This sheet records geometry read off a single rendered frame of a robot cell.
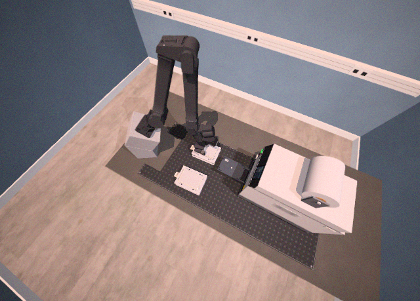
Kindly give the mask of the white roll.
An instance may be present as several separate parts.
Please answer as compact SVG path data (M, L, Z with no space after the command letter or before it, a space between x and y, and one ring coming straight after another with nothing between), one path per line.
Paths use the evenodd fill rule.
M319 197L330 204L328 208L340 206L345 164L333 157L317 156L310 160L302 196Z

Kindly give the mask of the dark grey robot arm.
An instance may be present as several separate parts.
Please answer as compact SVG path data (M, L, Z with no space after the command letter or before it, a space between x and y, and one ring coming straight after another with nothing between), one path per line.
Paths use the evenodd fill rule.
M160 129L165 125L169 111L167 100L176 60L178 62L181 61L182 68L186 130L197 140L200 146L205 147L206 144L209 144L215 147L217 145L218 139L215 136L215 128L212 125L199 125L198 123L199 45L199 41L192 36L162 36L156 47L158 63L154 105L152 110L149 111L149 114L142 118L135 131L150 138L155 128Z

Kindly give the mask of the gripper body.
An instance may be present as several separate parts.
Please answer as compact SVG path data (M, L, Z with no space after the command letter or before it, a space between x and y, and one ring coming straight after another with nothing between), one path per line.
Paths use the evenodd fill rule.
M196 139L195 139L196 140ZM196 151L196 152L200 152L201 153L201 151L204 149L204 147L203 146L200 146L199 144L198 144L198 142L197 142L197 140L196 140L196 144L195 144L195 149L194 149L194 151Z

